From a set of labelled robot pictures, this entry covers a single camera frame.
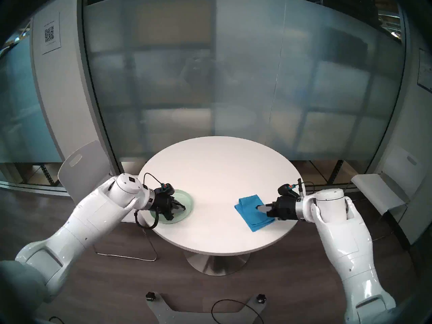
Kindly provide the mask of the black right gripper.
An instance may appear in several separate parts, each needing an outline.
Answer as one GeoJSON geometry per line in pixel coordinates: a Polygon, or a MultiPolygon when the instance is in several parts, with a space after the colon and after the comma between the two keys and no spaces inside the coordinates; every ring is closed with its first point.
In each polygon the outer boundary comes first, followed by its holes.
{"type": "Polygon", "coordinates": [[[279,196],[275,204],[256,206],[260,212],[266,212],[267,217],[283,221],[298,220],[296,212],[297,199],[289,196],[279,196]]]}

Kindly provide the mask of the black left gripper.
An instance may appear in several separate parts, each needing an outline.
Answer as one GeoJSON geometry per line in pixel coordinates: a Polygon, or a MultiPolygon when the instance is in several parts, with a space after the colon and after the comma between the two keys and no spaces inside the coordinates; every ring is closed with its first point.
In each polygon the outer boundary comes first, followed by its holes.
{"type": "Polygon", "coordinates": [[[156,193],[153,201],[153,211],[156,214],[162,214],[166,221],[172,221],[174,218],[172,210],[186,210],[186,207],[171,195],[156,193]]]}

